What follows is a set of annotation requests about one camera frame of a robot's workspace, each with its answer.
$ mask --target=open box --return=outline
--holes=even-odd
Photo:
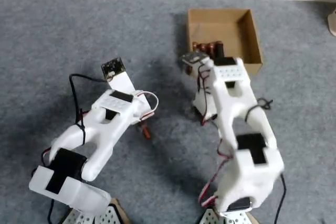
[[[263,65],[250,9],[189,9],[187,36],[190,51],[193,42],[220,40],[225,56],[242,58],[247,72],[256,74]]]

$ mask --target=robotic arm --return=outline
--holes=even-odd
[[[102,65],[102,70],[111,89],[94,102],[78,125],[70,126],[53,142],[50,165],[39,166],[29,183],[32,191],[92,215],[103,213],[111,196],[81,180],[93,181],[125,130],[151,117],[159,102],[155,94],[135,90],[120,58]],[[153,110],[146,93],[157,99]],[[72,151],[89,142],[96,146],[89,158]]]
[[[217,212],[226,216],[259,207],[284,163],[265,112],[257,106],[243,61],[224,57],[220,46],[213,59],[204,52],[190,52],[182,60],[198,80],[193,105],[202,115],[202,124],[216,119],[222,147],[231,158],[213,196]],[[256,133],[236,136],[233,120],[237,117],[245,118]]]

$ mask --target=gray carpet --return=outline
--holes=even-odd
[[[133,223],[195,223],[197,195],[219,163],[218,135],[191,109],[195,81],[177,56],[190,7],[252,8],[265,64],[251,84],[274,99],[267,112],[285,162],[282,223],[334,223],[336,38],[334,4],[272,0],[0,0],[0,220],[46,223],[50,200],[28,190],[40,152],[74,120],[68,75],[102,77],[122,57],[139,89],[160,98],[153,140],[129,128],[94,185],[120,199]],[[76,80],[85,109],[107,88]],[[252,213],[272,223],[282,186]],[[55,204],[53,221],[65,207]]]

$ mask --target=metal base plate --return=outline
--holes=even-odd
[[[217,216],[212,209],[207,209],[198,224],[252,224],[245,212],[231,212],[224,217]]]
[[[100,216],[84,215],[73,209],[62,224],[123,224],[117,207],[110,204],[105,214]]]

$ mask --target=wire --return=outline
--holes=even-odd
[[[55,200],[52,199],[52,200],[51,200],[51,203],[50,203],[50,208],[49,208],[48,217],[47,217],[48,224],[53,224],[52,221],[51,221],[51,214],[52,214],[52,210],[54,209],[54,203],[55,203]]]
[[[79,105],[78,105],[78,99],[77,99],[77,94],[76,94],[76,90],[75,90],[75,85],[73,83],[72,78],[73,77],[81,77],[90,81],[95,81],[95,82],[106,82],[106,80],[104,79],[98,79],[98,78],[93,78],[90,76],[85,76],[84,74],[80,74],[80,73],[72,73],[71,75],[69,75],[69,82],[70,82],[70,86],[71,86],[71,91],[72,91],[72,96],[73,96],[73,102],[75,103],[75,109],[76,109],[76,121],[75,123],[77,123],[79,121]]]
[[[247,110],[246,116],[245,116],[245,122],[247,122],[247,119],[248,119],[248,116],[250,115],[250,112],[257,107],[261,107],[264,110],[270,110],[271,109],[271,103],[273,103],[273,100],[268,101],[265,98],[261,97],[261,98],[257,99],[257,103],[258,103],[257,105],[254,105]]]
[[[270,110],[271,109],[271,104],[273,103],[273,100],[266,100],[265,98],[259,98],[257,99],[257,102],[259,103],[260,101],[263,101],[264,104],[257,104],[257,105],[254,105],[252,106],[251,108],[249,108],[246,112],[246,116],[245,116],[245,122],[247,122],[247,119],[248,119],[248,116],[250,114],[250,112],[257,108],[257,107],[261,107],[262,109],[264,110]],[[282,186],[283,186],[283,194],[282,194],[282,197],[281,197],[281,200],[280,200],[280,203],[279,203],[279,206],[278,206],[278,209],[277,209],[277,213],[275,214],[275,218],[274,218],[274,224],[277,224],[278,223],[278,218],[279,218],[279,214],[280,214],[280,210],[282,208],[282,204],[284,203],[284,200],[285,200],[285,196],[286,196],[286,192],[287,192],[287,187],[286,187],[286,182],[285,182],[285,177],[283,176],[283,173],[280,175],[280,178],[281,178],[281,182],[282,182]]]
[[[43,164],[44,167],[47,166],[46,163],[45,163],[45,161],[44,161],[44,156],[45,156],[48,152],[50,152],[50,150],[51,150],[51,147],[46,148],[46,149],[41,153],[41,161],[42,161],[42,164]]]
[[[282,186],[284,188],[283,189],[284,191],[283,191],[283,194],[282,194],[279,206],[278,206],[277,213],[275,214],[274,224],[278,223],[278,218],[279,218],[280,210],[282,208],[282,204],[284,203],[286,192],[287,192],[287,187],[286,187],[286,183],[285,183],[285,177],[283,176],[283,173],[280,175],[280,178],[281,178],[281,182],[282,182]]]
[[[219,151],[219,147],[220,147],[220,145],[222,144],[222,141],[223,141],[223,139],[221,138],[219,144],[217,145],[217,154],[218,154],[219,156],[223,157],[223,158],[226,158],[226,159],[230,159],[230,158],[232,158],[232,156],[228,156],[228,155],[226,155],[226,154],[224,154],[224,153],[222,153],[222,152]]]
[[[205,201],[202,202],[202,199],[204,198],[205,193],[208,191],[210,184],[216,179],[219,171],[222,169],[223,165],[229,162],[230,158],[225,158],[220,164],[215,172],[215,174],[212,176],[212,178],[204,185],[203,189],[201,190],[201,193],[199,194],[198,197],[198,202],[201,204],[202,207],[207,207],[210,203],[212,203],[217,196],[213,195],[209,198],[207,198]]]
[[[149,92],[149,91],[141,91],[141,92],[138,93],[136,96],[139,97],[139,96],[141,96],[142,94],[150,94],[151,96],[153,96],[153,97],[156,99],[156,105],[155,105],[155,107],[154,107],[151,111],[149,111],[149,112],[147,112],[146,114],[142,115],[142,116],[140,117],[140,121],[141,121],[143,118],[145,118],[146,116],[148,116],[148,115],[154,113],[154,111],[155,111],[155,110],[157,109],[157,107],[159,106],[159,99],[158,99],[158,97],[156,96],[156,94],[154,94],[154,93],[152,93],[152,92]]]
[[[210,92],[206,91],[206,89],[208,89],[209,87],[205,87],[205,80],[210,75],[207,75],[207,76],[203,77],[203,73],[210,72],[210,70],[206,69],[206,70],[203,70],[201,72],[201,67],[203,67],[203,66],[205,66],[205,64],[203,64],[201,62],[200,66],[197,69],[197,73],[198,73],[198,76],[197,76],[197,89],[198,89],[198,92],[200,91],[200,89],[204,90],[203,92],[204,92],[204,101],[205,101],[205,110],[204,110],[204,114],[202,115],[202,119],[201,119],[201,125],[202,126],[205,124],[205,117],[206,117],[206,113],[207,113],[207,109],[208,109],[206,94],[210,94]]]
[[[75,123],[75,125],[77,125],[83,131],[83,143],[82,143],[82,145],[85,145],[86,132],[85,132],[85,126],[84,126],[84,121],[83,121],[83,110],[82,109],[80,109],[80,122],[81,122],[81,124]]]

